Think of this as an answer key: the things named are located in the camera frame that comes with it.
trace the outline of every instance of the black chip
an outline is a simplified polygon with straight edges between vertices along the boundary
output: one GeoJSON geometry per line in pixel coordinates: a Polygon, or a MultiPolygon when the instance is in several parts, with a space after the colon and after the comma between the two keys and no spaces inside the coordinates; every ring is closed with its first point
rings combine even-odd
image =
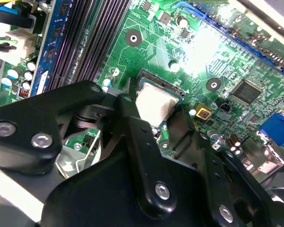
{"type": "Polygon", "coordinates": [[[49,51],[47,51],[47,53],[45,54],[45,60],[51,60],[53,58],[53,56],[55,55],[55,51],[56,49],[53,47],[52,49],[50,49],[49,51]]]}
{"type": "Polygon", "coordinates": [[[182,35],[181,35],[181,36],[182,36],[183,38],[187,38],[188,35],[189,35],[189,32],[186,31],[186,30],[184,30],[184,31],[182,32],[182,35]]]}
{"type": "Polygon", "coordinates": [[[171,16],[168,13],[163,12],[163,14],[160,18],[160,22],[162,22],[165,25],[168,25],[170,20],[171,20],[171,16]]]}
{"type": "Polygon", "coordinates": [[[11,87],[11,90],[14,91],[14,92],[18,92],[18,87],[16,85],[13,85],[11,87]]]}
{"type": "Polygon", "coordinates": [[[251,117],[251,119],[250,119],[250,121],[253,122],[253,123],[256,123],[259,119],[260,119],[259,116],[253,114],[252,117],[251,117]]]}
{"type": "Polygon", "coordinates": [[[59,8],[59,16],[65,14],[67,12],[69,5],[70,5],[70,3],[68,3],[68,2],[62,2],[61,6],[59,8]]]}
{"type": "Polygon", "coordinates": [[[214,124],[214,121],[208,120],[205,124],[208,126],[212,126],[214,124]]]}
{"type": "Polygon", "coordinates": [[[85,135],[83,138],[83,143],[85,144],[91,144],[94,141],[95,137],[92,137],[90,135],[85,135]]]}
{"type": "Polygon", "coordinates": [[[144,6],[143,6],[143,9],[146,10],[146,11],[148,11],[148,10],[150,10],[150,8],[151,8],[151,3],[148,2],[148,1],[146,1],[145,4],[144,4],[144,6]]]}
{"type": "Polygon", "coordinates": [[[261,92],[261,90],[250,85],[248,82],[243,81],[232,94],[239,100],[250,105],[260,96],[261,92]]]}
{"type": "Polygon", "coordinates": [[[58,38],[61,34],[62,27],[55,27],[53,29],[52,39],[58,38]]]}

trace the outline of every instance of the mounting hole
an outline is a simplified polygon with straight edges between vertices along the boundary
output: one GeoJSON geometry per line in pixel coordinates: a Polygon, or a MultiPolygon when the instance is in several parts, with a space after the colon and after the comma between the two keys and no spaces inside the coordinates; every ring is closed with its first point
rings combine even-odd
{"type": "Polygon", "coordinates": [[[131,41],[132,41],[133,43],[135,43],[137,40],[138,40],[138,38],[137,38],[136,35],[132,35],[132,36],[131,36],[131,41]]]}
{"type": "Polygon", "coordinates": [[[221,180],[220,175],[218,175],[217,173],[215,173],[214,175],[216,176],[216,178],[217,178],[218,180],[221,180]]]}
{"type": "Polygon", "coordinates": [[[216,82],[213,82],[211,85],[210,85],[212,88],[216,88],[218,86],[218,84],[216,82]]]}

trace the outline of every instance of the black plastic bracket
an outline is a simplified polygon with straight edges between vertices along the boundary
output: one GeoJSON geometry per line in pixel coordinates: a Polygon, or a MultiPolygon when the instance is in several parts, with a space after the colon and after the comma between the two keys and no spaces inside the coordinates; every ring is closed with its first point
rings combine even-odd
{"type": "Polygon", "coordinates": [[[98,85],[83,81],[0,107],[0,122],[8,122],[16,129],[9,136],[0,136],[0,167],[26,174],[51,170],[62,149],[61,128],[68,126],[75,110],[104,97],[98,85]],[[52,144],[34,147],[32,137],[37,133],[49,135],[52,144]]]}
{"type": "Polygon", "coordinates": [[[101,159],[127,149],[141,209],[151,218],[163,219],[175,210],[177,196],[151,126],[140,119],[135,101],[127,94],[118,96],[115,110],[114,126],[109,127],[113,136],[110,140],[103,136],[108,142],[103,145],[101,159]]]}

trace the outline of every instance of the small black component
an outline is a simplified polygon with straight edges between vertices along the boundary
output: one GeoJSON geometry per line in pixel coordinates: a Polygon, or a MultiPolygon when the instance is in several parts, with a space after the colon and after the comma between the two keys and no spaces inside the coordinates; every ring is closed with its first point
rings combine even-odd
{"type": "Polygon", "coordinates": [[[52,39],[58,38],[61,32],[62,32],[62,27],[54,27],[53,33],[52,33],[52,39]]]}
{"type": "Polygon", "coordinates": [[[247,105],[250,105],[260,96],[261,93],[262,91],[259,88],[247,81],[242,81],[237,88],[235,88],[232,95],[247,105]]]}
{"type": "Polygon", "coordinates": [[[148,2],[148,1],[146,1],[145,4],[144,4],[144,6],[143,6],[143,9],[144,9],[145,11],[148,11],[148,10],[150,10],[150,8],[151,8],[151,3],[148,2]]]}
{"type": "Polygon", "coordinates": [[[208,126],[213,126],[214,121],[208,120],[205,124],[208,125],[208,126]]]}
{"type": "Polygon", "coordinates": [[[90,135],[85,135],[83,138],[83,144],[89,144],[91,145],[91,143],[94,141],[95,137],[92,137],[90,135]]]}
{"type": "Polygon", "coordinates": [[[187,38],[188,37],[188,35],[189,35],[189,32],[188,31],[186,31],[186,30],[184,30],[183,32],[182,32],[182,38],[187,38]]]}
{"type": "Polygon", "coordinates": [[[161,151],[161,152],[170,150],[169,141],[168,141],[168,140],[161,141],[161,142],[159,143],[159,148],[160,148],[160,151],[161,151]]]}
{"type": "Polygon", "coordinates": [[[259,119],[260,119],[259,116],[252,114],[250,121],[253,122],[253,123],[256,123],[259,119]]]}
{"type": "Polygon", "coordinates": [[[171,16],[168,13],[163,12],[163,14],[160,18],[160,22],[162,22],[165,25],[168,25],[170,20],[171,20],[171,16]]]}
{"type": "Polygon", "coordinates": [[[55,55],[55,51],[56,49],[53,47],[52,49],[50,49],[46,54],[45,54],[45,60],[51,60],[53,58],[53,56],[55,55]]]}
{"type": "Polygon", "coordinates": [[[142,43],[142,36],[138,30],[129,30],[125,37],[126,43],[130,46],[136,47],[142,43]]]}
{"type": "Polygon", "coordinates": [[[59,15],[63,15],[67,12],[67,9],[69,7],[70,3],[68,2],[62,2],[60,8],[59,8],[59,15]]]}
{"type": "Polygon", "coordinates": [[[229,105],[226,100],[219,97],[214,102],[216,103],[218,108],[220,108],[220,109],[222,109],[226,112],[231,111],[231,105],[229,105]]]}
{"type": "Polygon", "coordinates": [[[43,11],[35,11],[29,14],[29,18],[34,20],[33,34],[41,34],[45,24],[46,13],[43,11]]]}
{"type": "Polygon", "coordinates": [[[209,91],[217,91],[221,87],[222,82],[219,78],[211,78],[206,83],[206,89],[209,91]]]}
{"type": "Polygon", "coordinates": [[[11,87],[11,90],[14,91],[14,92],[18,92],[18,86],[17,85],[13,85],[11,87]]]}
{"type": "Polygon", "coordinates": [[[27,2],[17,2],[16,4],[12,5],[13,9],[18,11],[18,15],[27,17],[28,14],[32,11],[32,6],[27,2]]]}

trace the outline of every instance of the capacitor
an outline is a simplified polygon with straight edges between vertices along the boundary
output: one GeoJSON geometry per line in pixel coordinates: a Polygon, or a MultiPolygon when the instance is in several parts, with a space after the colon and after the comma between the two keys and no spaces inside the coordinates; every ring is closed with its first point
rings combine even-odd
{"type": "Polygon", "coordinates": [[[31,71],[26,71],[24,73],[24,78],[25,78],[26,81],[32,81],[33,73],[31,71]]]}
{"type": "Polygon", "coordinates": [[[103,81],[103,86],[111,87],[114,82],[115,82],[115,77],[107,76],[103,81]]]}
{"type": "Polygon", "coordinates": [[[23,81],[21,84],[22,88],[26,91],[30,90],[30,82],[29,81],[23,81]]]}
{"type": "Polygon", "coordinates": [[[180,28],[185,28],[188,26],[188,20],[184,16],[177,17],[177,25],[180,28]]]}
{"type": "Polygon", "coordinates": [[[11,87],[13,85],[9,78],[2,78],[1,83],[4,87],[11,87]]]}
{"type": "Polygon", "coordinates": [[[189,116],[193,117],[197,114],[197,111],[195,109],[191,109],[189,112],[188,112],[189,116]]]}
{"type": "Polygon", "coordinates": [[[219,139],[219,134],[218,134],[217,130],[215,130],[215,129],[209,130],[207,132],[207,135],[212,142],[216,142],[219,139]]]}
{"type": "Polygon", "coordinates": [[[15,80],[17,80],[23,74],[24,74],[24,70],[19,66],[13,67],[7,71],[8,77],[11,79],[15,79],[15,80]]]}
{"type": "Polygon", "coordinates": [[[227,139],[225,144],[230,148],[231,151],[235,151],[237,149],[231,139],[227,139]]]}
{"type": "Polygon", "coordinates": [[[241,145],[241,141],[240,139],[238,138],[238,136],[236,134],[232,134],[230,136],[230,139],[232,141],[232,143],[236,146],[236,147],[239,147],[241,145]]]}
{"type": "Polygon", "coordinates": [[[37,67],[37,57],[27,62],[27,69],[29,71],[32,71],[32,72],[35,71],[36,67],[37,67]]]}
{"type": "Polygon", "coordinates": [[[169,62],[169,69],[171,72],[179,72],[180,71],[180,64],[175,61],[175,60],[172,60],[169,62]]]}

